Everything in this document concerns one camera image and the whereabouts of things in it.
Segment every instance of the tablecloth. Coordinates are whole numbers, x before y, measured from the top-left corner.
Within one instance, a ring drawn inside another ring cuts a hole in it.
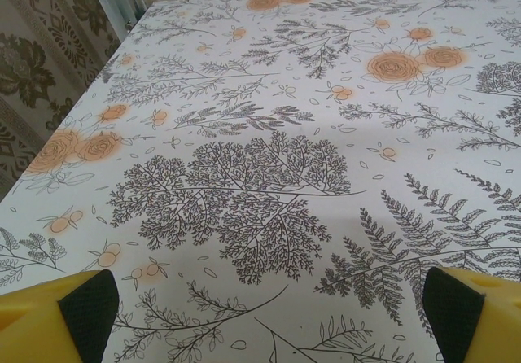
[[[434,362],[426,272],[521,274],[519,0],[145,14],[0,207],[0,292],[110,269],[105,361]]]

